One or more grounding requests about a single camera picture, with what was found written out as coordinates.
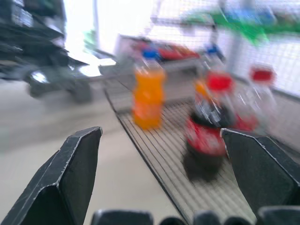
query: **gray floor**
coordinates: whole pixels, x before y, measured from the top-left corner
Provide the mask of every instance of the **gray floor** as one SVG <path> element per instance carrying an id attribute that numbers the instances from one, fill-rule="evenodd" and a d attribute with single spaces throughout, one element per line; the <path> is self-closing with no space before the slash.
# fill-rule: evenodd
<path id="1" fill-rule="evenodd" d="M 65 93 L 32 99 L 21 82 L 0 84 L 0 221 L 36 170 L 77 130 L 101 126 L 98 167 L 85 220 L 98 209 L 140 209 L 156 223 L 178 215 L 117 121 L 100 85 L 95 101 L 78 106 Z"/>

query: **black machine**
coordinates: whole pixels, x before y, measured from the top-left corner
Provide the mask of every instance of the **black machine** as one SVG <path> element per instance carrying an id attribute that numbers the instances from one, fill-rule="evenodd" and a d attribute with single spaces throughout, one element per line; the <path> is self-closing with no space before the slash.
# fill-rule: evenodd
<path id="1" fill-rule="evenodd" d="M 45 24 L 55 21 L 56 31 Z M 63 0 L 0 0 L 0 78 L 24 80 L 37 98 L 67 90 L 77 102 L 91 100 L 86 65 L 68 56 L 63 46 L 66 21 Z"/>
<path id="2" fill-rule="evenodd" d="M 36 172 L 1 225 L 82 225 L 94 186 L 101 135 L 100 127 L 92 127 L 68 137 Z M 299 225 L 300 166 L 285 154 L 285 146 L 234 130 L 224 130 L 223 138 L 239 187 L 256 214 L 256 225 Z M 160 223 L 184 224 L 175 217 Z M 209 210 L 196 213 L 193 220 L 193 225 L 221 224 Z M 240 217 L 230 217 L 223 224 L 250 225 Z M 144 211 L 100 210 L 91 225 L 153 225 L 153 218 Z"/>

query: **wheel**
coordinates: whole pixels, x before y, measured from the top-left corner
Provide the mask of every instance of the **wheel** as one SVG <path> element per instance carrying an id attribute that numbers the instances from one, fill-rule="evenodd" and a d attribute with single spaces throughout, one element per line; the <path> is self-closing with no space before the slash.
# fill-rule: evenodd
<path id="1" fill-rule="evenodd" d="M 29 92 L 29 95 L 33 98 L 39 98 L 43 94 L 41 91 L 39 91 L 38 88 L 31 86 L 31 85 L 28 85 L 28 92 Z"/>
<path id="2" fill-rule="evenodd" d="M 67 90 L 75 102 L 83 104 L 92 101 L 92 92 L 88 82 L 77 82 L 71 90 Z"/>

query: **clear plastic bottle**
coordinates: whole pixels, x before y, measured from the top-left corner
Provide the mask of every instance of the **clear plastic bottle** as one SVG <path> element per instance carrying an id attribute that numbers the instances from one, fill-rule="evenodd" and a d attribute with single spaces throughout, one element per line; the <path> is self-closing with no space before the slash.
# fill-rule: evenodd
<path id="1" fill-rule="evenodd" d="M 253 67 L 250 73 L 251 87 L 248 92 L 250 104 L 257 116 L 255 132 L 268 134 L 270 123 L 274 120 L 276 101 L 270 89 L 275 75 L 271 68 Z"/>
<path id="2" fill-rule="evenodd" d="M 142 129 L 158 128 L 161 125 L 164 101 L 164 69 L 156 61 L 157 51 L 143 52 L 143 60 L 135 67 L 134 122 Z"/>

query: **wire mesh rack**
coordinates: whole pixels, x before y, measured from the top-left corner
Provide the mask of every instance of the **wire mesh rack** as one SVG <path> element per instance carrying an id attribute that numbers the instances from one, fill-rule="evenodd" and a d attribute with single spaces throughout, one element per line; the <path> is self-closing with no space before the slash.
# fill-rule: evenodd
<path id="1" fill-rule="evenodd" d="M 186 170 L 191 164 L 191 158 L 186 150 L 183 129 L 193 105 L 192 80 L 193 75 L 187 77 L 181 74 L 167 82 L 165 92 L 168 101 L 163 110 L 164 125 L 159 130 L 149 132 L 142 131 L 132 120 L 133 76 L 106 81 L 105 92 L 136 149 L 189 224 L 195 212 L 209 209 L 215 210 L 222 219 L 236 215 L 254 221 L 255 215 L 240 192 L 227 161 L 213 181 L 197 179 L 191 182 L 188 178 Z"/>
<path id="2" fill-rule="evenodd" d="M 272 6 L 277 10 L 299 12 L 296 0 L 251 1 L 228 0 L 224 7 Z M 199 49 L 211 43 L 211 26 L 202 26 L 193 32 L 180 27 L 180 15 L 187 10 L 219 8 L 217 0 L 155 0 L 150 23 L 141 32 L 154 39 L 183 44 L 191 49 Z M 277 121 L 272 124 L 271 135 L 289 143 L 300 152 L 300 71 L 297 56 L 300 53 L 296 35 L 272 37 L 269 42 L 252 46 L 247 40 L 230 30 L 218 30 L 217 45 L 227 58 L 227 69 L 235 77 L 246 80 L 250 66 L 267 64 L 277 73 L 275 83 L 278 104 Z M 231 165 L 227 161 L 214 182 L 197 180 L 190 182 L 186 173 L 188 152 L 183 136 L 183 127 L 194 95 L 193 73 L 172 73 L 165 84 L 167 103 L 163 110 L 164 125 L 160 130 L 144 132 L 132 120 L 132 89 L 135 86 L 133 75 L 106 80 L 106 95 L 120 123 L 141 154 L 142 158 L 168 194 L 178 211 L 190 223 L 198 210 L 215 210 L 223 219 L 238 215 L 255 220 L 246 200 L 240 192 Z M 243 82 L 237 88 L 244 88 Z"/>

